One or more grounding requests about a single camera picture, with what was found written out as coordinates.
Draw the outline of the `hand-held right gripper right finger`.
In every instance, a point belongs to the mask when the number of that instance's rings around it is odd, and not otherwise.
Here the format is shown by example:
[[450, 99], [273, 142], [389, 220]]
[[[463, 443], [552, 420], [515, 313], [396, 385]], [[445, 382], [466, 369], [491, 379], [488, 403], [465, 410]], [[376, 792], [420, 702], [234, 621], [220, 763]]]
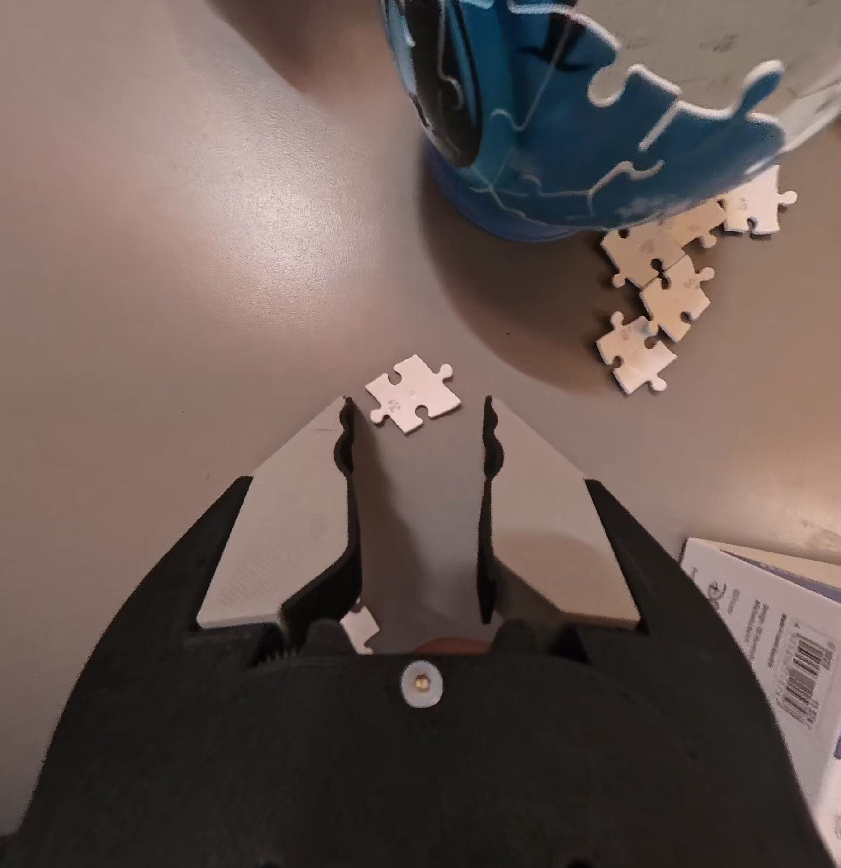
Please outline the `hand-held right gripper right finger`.
[[537, 626], [636, 626], [638, 607], [588, 479], [502, 400], [482, 419], [477, 594], [496, 614]]

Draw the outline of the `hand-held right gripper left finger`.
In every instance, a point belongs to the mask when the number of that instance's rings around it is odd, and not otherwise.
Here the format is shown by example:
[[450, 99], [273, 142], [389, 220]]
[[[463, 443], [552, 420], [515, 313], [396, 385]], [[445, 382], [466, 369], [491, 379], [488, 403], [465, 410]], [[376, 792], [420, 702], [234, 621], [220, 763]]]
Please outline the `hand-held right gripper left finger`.
[[197, 614], [200, 628], [274, 624], [301, 645], [361, 596], [353, 401], [339, 396], [252, 474]]

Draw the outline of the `white puzzle piece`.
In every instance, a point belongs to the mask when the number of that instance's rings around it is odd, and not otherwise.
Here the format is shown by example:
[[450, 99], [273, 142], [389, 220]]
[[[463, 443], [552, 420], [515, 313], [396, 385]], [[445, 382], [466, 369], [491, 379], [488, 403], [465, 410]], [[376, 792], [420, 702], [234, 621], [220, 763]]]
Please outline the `white puzzle piece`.
[[446, 416], [461, 406], [460, 398], [449, 388], [454, 370], [445, 363], [433, 371], [417, 354], [393, 365], [399, 382], [393, 383], [387, 373], [366, 385], [366, 391], [378, 402], [369, 413], [370, 421], [380, 426], [390, 419], [409, 435], [424, 422], [418, 408], [424, 408], [430, 419]]
[[351, 609], [340, 619], [339, 623], [350, 640], [353, 650], [358, 655], [373, 655], [374, 651], [369, 643], [379, 634], [381, 629], [367, 606], [363, 605], [357, 609]]

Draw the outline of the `blue cartoon puzzle ball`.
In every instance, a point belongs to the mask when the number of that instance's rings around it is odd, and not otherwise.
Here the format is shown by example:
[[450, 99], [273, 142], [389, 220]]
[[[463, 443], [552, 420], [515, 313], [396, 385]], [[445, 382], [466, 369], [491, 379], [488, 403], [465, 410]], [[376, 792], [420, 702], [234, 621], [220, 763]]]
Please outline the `blue cartoon puzzle ball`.
[[535, 222], [686, 211], [841, 114], [841, 1], [380, 6], [428, 141]]

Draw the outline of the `white puzzle box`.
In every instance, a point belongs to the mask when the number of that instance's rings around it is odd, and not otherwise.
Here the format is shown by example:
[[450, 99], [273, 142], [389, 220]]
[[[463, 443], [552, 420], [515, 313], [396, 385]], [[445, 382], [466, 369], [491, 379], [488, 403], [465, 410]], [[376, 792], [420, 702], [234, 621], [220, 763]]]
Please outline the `white puzzle box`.
[[841, 566], [697, 537], [680, 565], [749, 660], [841, 866]]

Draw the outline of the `pile of puzzle pieces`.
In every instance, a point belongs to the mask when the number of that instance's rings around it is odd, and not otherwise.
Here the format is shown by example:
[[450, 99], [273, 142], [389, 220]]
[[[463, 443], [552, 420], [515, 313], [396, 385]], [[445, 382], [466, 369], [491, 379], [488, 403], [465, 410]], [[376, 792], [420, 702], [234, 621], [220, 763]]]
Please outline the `pile of puzzle pieces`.
[[667, 388], [665, 370], [675, 362], [667, 342], [679, 343], [708, 309], [704, 285], [714, 278], [710, 266], [697, 269], [687, 251], [698, 243], [707, 250], [727, 235], [769, 236], [780, 231], [780, 211], [798, 199], [780, 186], [780, 165], [772, 163], [739, 187], [658, 222], [613, 230], [601, 250], [615, 272], [612, 284], [638, 291], [643, 315], [630, 321], [623, 312], [597, 341], [603, 363], [620, 389], [631, 395], [643, 387]]

